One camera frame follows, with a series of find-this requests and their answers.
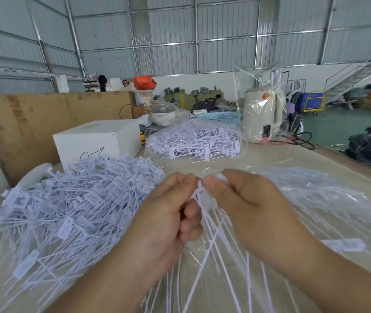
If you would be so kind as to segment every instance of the metal staircase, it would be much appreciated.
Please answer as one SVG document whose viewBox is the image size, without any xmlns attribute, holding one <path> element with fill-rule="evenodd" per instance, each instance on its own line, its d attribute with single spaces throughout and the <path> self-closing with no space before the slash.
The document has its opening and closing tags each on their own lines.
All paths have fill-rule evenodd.
<svg viewBox="0 0 371 313">
<path fill-rule="evenodd" d="M 327 78 L 324 89 L 327 102 L 336 100 L 341 94 L 369 75 L 371 75 L 371 60 L 362 63 L 354 61 Z"/>
</svg>

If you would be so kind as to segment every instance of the white kettle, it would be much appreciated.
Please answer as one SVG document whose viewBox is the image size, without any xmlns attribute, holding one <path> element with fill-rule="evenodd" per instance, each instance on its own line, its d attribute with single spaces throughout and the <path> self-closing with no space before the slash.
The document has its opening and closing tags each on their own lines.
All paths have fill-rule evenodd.
<svg viewBox="0 0 371 313">
<path fill-rule="evenodd" d="M 242 131 L 248 142 L 269 140 L 279 131 L 284 115 L 285 99 L 280 89 L 262 87 L 246 90 Z"/>
</svg>

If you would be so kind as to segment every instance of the hand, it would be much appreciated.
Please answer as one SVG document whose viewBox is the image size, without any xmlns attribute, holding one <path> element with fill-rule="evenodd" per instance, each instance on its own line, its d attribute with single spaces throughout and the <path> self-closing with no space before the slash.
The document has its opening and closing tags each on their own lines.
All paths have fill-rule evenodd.
<svg viewBox="0 0 371 313">
<path fill-rule="evenodd" d="M 315 240 L 271 180 L 240 170 L 222 173 L 230 186 L 215 176 L 206 177 L 203 186 L 230 217 L 249 252 L 280 269 L 292 260 L 294 250 Z"/>
<path fill-rule="evenodd" d="M 200 206 L 188 203 L 196 188 L 195 175 L 170 175 L 141 204 L 118 244 L 132 255 L 132 270 L 149 288 L 178 262 L 186 242 L 203 231 Z"/>
</svg>

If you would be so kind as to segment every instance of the black drawing on box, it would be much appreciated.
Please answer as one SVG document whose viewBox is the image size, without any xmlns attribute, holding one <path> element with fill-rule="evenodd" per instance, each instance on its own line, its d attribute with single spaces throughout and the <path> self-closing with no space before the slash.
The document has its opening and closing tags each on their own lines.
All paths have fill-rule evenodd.
<svg viewBox="0 0 371 313">
<path fill-rule="evenodd" d="M 99 158 L 99 157 L 100 157 L 100 154 L 101 154 L 102 151 L 103 151 L 103 149 L 105 149 L 104 146 L 101 147 L 98 151 L 93 152 L 93 153 L 83 152 L 82 155 L 80 156 L 80 160 L 87 159 L 88 157 L 93 156 L 93 155 L 95 155 L 95 154 L 97 154 L 97 155 L 95 155 L 95 156 L 97 156 L 97 158 Z"/>
</svg>

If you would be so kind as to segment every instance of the white cardboard box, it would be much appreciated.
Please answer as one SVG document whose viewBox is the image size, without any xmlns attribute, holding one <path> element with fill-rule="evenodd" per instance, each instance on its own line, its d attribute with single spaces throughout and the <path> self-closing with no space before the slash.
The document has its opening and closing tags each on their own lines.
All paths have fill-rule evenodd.
<svg viewBox="0 0 371 313">
<path fill-rule="evenodd" d="M 95 120 L 53 135 L 64 169 L 88 157 L 136 156 L 142 145 L 139 120 Z"/>
</svg>

